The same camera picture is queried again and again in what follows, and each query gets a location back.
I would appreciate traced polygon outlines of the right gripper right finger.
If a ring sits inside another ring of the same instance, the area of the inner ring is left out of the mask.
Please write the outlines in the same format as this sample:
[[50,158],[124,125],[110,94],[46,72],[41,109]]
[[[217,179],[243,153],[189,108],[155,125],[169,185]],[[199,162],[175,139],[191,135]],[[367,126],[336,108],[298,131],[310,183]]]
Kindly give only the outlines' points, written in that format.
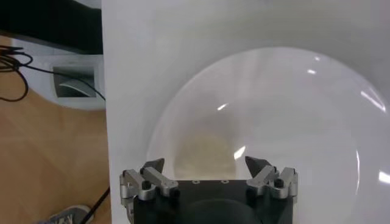
[[249,203],[269,196],[274,200],[292,200],[297,203],[299,174],[295,168],[285,167],[281,172],[265,159],[245,156],[251,179],[246,180],[246,199]]

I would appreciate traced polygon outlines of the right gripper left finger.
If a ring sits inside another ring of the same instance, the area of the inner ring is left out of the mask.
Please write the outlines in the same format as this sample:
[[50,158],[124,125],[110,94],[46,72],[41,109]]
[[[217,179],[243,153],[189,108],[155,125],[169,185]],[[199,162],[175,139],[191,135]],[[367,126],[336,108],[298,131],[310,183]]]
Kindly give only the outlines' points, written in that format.
[[157,193],[168,199],[180,197],[179,183],[162,174],[164,158],[147,161],[137,172],[134,169],[124,170],[119,176],[121,204],[128,214],[134,213],[134,200],[150,201]]

